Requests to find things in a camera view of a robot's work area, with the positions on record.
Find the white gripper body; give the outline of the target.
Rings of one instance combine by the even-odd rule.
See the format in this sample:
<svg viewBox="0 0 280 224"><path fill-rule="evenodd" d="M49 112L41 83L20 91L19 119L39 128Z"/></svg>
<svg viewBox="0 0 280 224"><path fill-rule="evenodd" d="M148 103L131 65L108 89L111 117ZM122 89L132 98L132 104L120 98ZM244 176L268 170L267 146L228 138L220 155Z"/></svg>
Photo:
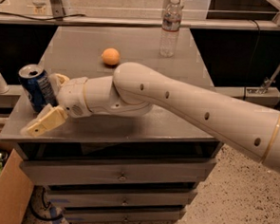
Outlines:
<svg viewBox="0 0 280 224"><path fill-rule="evenodd" d="M65 81L56 96L58 104L71 118L91 115L84 100L84 85L87 80L86 77L82 77Z"/></svg>

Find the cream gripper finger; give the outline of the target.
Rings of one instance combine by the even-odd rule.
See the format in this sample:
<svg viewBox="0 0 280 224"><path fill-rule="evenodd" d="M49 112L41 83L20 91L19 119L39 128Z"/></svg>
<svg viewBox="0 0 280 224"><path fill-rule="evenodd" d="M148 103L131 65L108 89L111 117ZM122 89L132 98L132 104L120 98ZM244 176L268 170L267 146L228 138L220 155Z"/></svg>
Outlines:
<svg viewBox="0 0 280 224"><path fill-rule="evenodd" d="M56 74L52 73L49 76L49 81L51 83L51 86L53 88L53 91L57 92L61 89L61 87L69 81L69 78L66 75L63 74Z"/></svg>
<svg viewBox="0 0 280 224"><path fill-rule="evenodd" d="M39 137L49 130L56 129L66 122L68 115L61 106L51 106L49 103L37 114L37 117L23 127L20 132L23 136Z"/></svg>

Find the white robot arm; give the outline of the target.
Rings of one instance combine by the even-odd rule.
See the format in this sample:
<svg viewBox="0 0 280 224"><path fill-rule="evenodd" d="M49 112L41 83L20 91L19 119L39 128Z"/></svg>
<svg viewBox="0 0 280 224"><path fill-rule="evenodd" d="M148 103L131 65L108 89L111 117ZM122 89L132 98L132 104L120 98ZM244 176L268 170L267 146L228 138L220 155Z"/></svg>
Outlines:
<svg viewBox="0 0 280 224"><path fill-rule="evenodd" d="M161 106L240 153L280 173L280 111L165 77L128 62L108 77L69 79L52 74L58 105L44 107L21 132L39 137L67 118L95 113L132 116Z"/></svg>

